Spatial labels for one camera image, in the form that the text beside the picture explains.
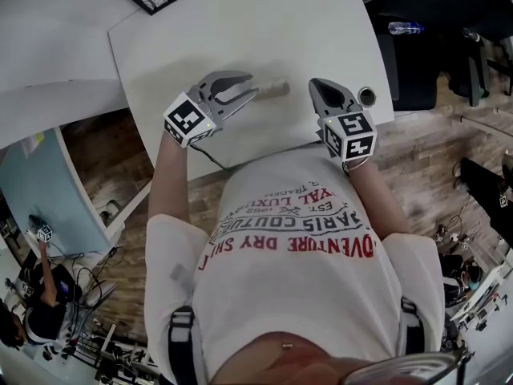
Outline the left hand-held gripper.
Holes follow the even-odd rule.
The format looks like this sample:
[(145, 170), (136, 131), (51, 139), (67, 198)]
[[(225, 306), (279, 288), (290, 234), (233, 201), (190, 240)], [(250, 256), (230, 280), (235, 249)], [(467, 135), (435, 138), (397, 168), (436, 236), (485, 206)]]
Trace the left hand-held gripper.
[(181, 92), (164, 112), (164, 131), (182, 148), (212, 136), (224, 126), (224, 120), (253, 100), (259, 89), (249, 89), (228, 100), (216, 96), (250, 79), (252, 74), (244, 71), (206, 75), (189, 91)]

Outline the plastic water bottle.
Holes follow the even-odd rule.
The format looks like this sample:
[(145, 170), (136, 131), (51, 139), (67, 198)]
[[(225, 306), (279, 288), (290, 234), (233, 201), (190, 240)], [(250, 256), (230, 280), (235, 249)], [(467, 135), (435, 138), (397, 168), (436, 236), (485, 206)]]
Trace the plastic water bottle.
[(417, 22), (390, 22), (388, 31), (392, 35), (421, 34), (425, 27)]

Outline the light blue desk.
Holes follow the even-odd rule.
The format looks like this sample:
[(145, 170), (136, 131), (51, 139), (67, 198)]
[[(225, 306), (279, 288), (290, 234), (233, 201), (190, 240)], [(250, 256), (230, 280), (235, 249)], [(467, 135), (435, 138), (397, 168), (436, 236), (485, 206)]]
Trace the light blue desk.
[(45, 131), (29, 156), (20, 141), (12, 144), (0, 164), (0, 189), (17, 226), (26, 232), (31, 215), (44, 220), (52, 231), (52, 255), (108, 252), (150, 187), (147, 182), (105, 225), (79, 179), (59, 127)]

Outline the white metal rack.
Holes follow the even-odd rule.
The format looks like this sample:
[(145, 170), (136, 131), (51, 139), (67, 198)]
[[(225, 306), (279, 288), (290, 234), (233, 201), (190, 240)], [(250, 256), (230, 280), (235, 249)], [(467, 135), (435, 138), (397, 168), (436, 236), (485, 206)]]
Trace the white metal rack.
[(510, 249), (507, 256), (498, 255), (502, 262), (491, 268), (479, 287), (450, 317), (459, 330), (483, 331), (489, 317), (507, 305), (507, 295), (500, 290), (513, 275), (513, 251)]

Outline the white desk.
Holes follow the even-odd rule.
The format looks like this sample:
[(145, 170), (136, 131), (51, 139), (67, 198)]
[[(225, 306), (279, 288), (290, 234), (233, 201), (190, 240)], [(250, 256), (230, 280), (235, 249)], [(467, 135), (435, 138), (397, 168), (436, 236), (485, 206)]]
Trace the white desk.
[(188, 153), (196, 179), (311, 143), (317, 117), (312, 78), (357, 94), (371, 87), (375, 124), (394, 119), (378, 41), (362, 0), (179, 0), (154, 15), (136, 12), (110, 30), (119, 77), (151, 159), (164, 111), (208, 73), (238, 70), (252, 83), (286, 79), (287, 96), (247, 104)]

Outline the person's left forearm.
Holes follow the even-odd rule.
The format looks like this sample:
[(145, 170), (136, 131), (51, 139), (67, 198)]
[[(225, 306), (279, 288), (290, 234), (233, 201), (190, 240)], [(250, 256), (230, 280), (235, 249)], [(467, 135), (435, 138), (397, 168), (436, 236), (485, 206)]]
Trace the person's left forearm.
[(172, 217), (191, 224), (188, 203), (188, 153), (164, 132), (151, 182), (148, 222), (153, 218)]

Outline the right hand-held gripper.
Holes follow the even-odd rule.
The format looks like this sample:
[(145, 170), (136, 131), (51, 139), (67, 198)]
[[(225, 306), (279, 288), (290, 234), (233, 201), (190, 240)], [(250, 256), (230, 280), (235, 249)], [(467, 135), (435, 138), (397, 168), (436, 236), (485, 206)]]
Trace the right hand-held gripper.
[(309, 81), (309, 95), (318, 116), (317, 135), (331, 158), (352, 161), (373, 155), (378, 134), (372, 116), (348, 88), (314, 78)]

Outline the person's white printed T-shirt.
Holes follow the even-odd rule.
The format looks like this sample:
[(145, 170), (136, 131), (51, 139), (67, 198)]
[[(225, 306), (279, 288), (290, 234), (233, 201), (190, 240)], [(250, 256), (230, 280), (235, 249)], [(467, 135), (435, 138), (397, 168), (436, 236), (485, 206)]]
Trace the person's white printed T-shirt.
[(248, 164), (224, 187), (212, 233), (158, 214), (147, 223), (144, 317), (167, 380), (172, 313), (193, 309), (208, 375), (263, 334), (302, 337), (333, 357), (380, 361), (411, 344), (412, 302), (427, 351), (441, 346), (442, 272), (428, 237), (380, 238), (320, 145)]

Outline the person's right forearm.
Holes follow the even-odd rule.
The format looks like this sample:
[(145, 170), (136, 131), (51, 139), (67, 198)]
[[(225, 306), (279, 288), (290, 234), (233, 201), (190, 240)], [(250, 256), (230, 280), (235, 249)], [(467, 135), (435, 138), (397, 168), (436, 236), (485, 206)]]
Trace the person's right forearm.
[(348, 162), (345, 169), (370, 225), (381, 240), (394, 233), (410, 234), (410, 223), (378, 166), (370, 159)]

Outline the paper sheet with yellow strip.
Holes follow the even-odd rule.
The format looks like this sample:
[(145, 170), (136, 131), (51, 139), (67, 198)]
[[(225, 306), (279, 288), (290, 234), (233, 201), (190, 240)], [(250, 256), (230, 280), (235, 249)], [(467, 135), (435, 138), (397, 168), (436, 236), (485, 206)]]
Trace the paper sheet with yellow strip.
[(28, 136), (20, 140), (22, 150), (26, 158), (29, 158), (33, 151), (35, 151), (37, 147), (44, 141), (44, 138), (45, 136), (43, 132), (37, 132), (32, 136)]

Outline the small beige wooden block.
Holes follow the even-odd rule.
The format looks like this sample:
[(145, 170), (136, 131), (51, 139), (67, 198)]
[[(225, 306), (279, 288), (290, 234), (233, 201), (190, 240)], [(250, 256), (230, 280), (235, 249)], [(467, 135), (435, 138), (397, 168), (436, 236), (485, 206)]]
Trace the small beige wooden block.
[(253, 98), (253, 102), (262, 102), (272, 99), (277, 99), (283, 96), (287, 96), (290, 92), (290, 87), (287, 83), (284, 85), (272, 85), (266, 87), (260, 87), (258, 93)]

